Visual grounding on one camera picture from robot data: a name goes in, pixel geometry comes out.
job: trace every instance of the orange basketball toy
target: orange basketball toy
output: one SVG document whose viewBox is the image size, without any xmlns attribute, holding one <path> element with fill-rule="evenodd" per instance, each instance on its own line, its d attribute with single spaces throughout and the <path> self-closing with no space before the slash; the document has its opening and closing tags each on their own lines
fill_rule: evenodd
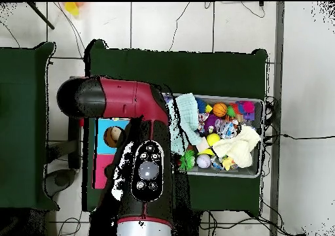
<svg viewBox="0 0 335 236">
<path fill-rule="evenodd" d="M 224 103 L 215 103 L 213 113 L 217 117 L 223 117 L 227 113 L 227 106 Z"/>
</svg>

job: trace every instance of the gray plastic bin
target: gray plastic bin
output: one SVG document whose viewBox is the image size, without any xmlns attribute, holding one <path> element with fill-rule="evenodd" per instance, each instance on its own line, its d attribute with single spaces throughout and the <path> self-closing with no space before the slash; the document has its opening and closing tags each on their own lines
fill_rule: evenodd
<svg viewBox="0 0 335 236">
<path fill-rule="evenodd" d="M 180 93 L 173 94 L 175 97 L 181 95 Z M 243 99 L 237 97 L 215 97 L 209 95 L 194 95 L 194 97 L 203 99 L 206 103 L 214 105 L 218 102 L 225 104 L 233 103 L 236 101 L 252 101 L 255 104 L 255 120 L 252 121 L 252 126 L 256 128 L 257 133 L 260 135 L 260 142 L 256 145 L 255 149 L 251 152 L 253 164 L 247 168 L 237 168 L 236 170 L 219 171 L 212 169 L 199 168 L 195 165 L 191 170 L 187 171 L 188 175 L 201 175 L 201 176 L 215 176 L 215 177 L 239 177 L 239 178 L 256 178 L 262 171 L 262 151 L 263 151 L 263 134 L 264 134 L 264 119 L 265 119 L 265 103 L 260 99 Z"/>
</svg>

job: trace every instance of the white ball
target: white ball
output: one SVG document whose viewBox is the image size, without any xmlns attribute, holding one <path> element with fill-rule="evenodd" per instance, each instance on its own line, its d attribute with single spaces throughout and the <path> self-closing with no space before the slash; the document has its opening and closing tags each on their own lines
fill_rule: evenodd
<svg viewBox="0 0 335 236">
<path fill-rule="evenodd" d="M 208 168 L 211 165 L 211 158 L 207 154 L 200 154 L 196 159 L 196 163 L 200 168 Z"/>
</svg>

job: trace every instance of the towel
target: towel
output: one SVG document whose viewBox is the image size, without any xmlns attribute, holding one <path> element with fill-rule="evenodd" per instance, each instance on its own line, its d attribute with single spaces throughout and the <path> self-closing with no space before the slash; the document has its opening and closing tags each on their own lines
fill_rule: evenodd
<svg viewBox="0 0 335 236">
<path fill-rule="evenodd" d="M 240 168 L 253 164 L 251 151 L 260 141 L 259 134 L 249 126 L 242 126 L 241 133 L 231 139 L 221 139 L 214 143 L 213 150 L 218 157 L 231 157 Z"/>
<path fill-rule="evenodd" d="M 184 155 L 185 150 L 188 146 L 188 141 L 185 136 L 190 141 L 191 145 L 196 146 L 200 144 L 202 139 L 201 137 L 195 133 L 198 128 L 198 104 L 196 102 L 196 98 L 192 93 L 186 93 L 184 95 L 180 95 L 176 97 L 174 101 L 169 101 L 167 107 L 169 109 L 169 115 L 171 116 L 171 123 L 169 125 L 170 137 L 171 137 L 171 151 L 181 156 Z M 179 111 L 180 116 L 180 127 L 181 131 L 178 128 L 178 114 L 175 113 L 175 110 Z M 183 141 L 181 138 L 181 132 L 183 133 L 184 138 L 184 148 Z"/>
</svg>

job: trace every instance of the dark green table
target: dark green table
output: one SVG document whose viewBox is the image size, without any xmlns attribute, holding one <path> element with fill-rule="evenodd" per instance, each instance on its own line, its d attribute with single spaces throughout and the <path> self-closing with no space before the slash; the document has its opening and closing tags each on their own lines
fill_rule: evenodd
<svg viewBox="0 0 335 236">
<path fill-rule="evenodd" d="M 0 48 L 0 208 L 58 209 L 43 191 L 45 76 L 54 47 Z"/>
<path fill-rule="evenodd" d="M 167 84 L 173 93 L 264 99 L 265 50 L 252 54 L 229 52 L 155 52 L 106 49 L 93 40 L 85 50 L 85 75 L 107 75 L 117 79 Z M 85 121 L 88 140 L 87 169 L 83 177 L 83 209 L 96 208 L 101 190 L 92 189 L 94 120 Z M 190 175 L 190 198 L 194 210 L 249 211 L 258 214 L 260 177 L 199 177 Z"/>
</svg>

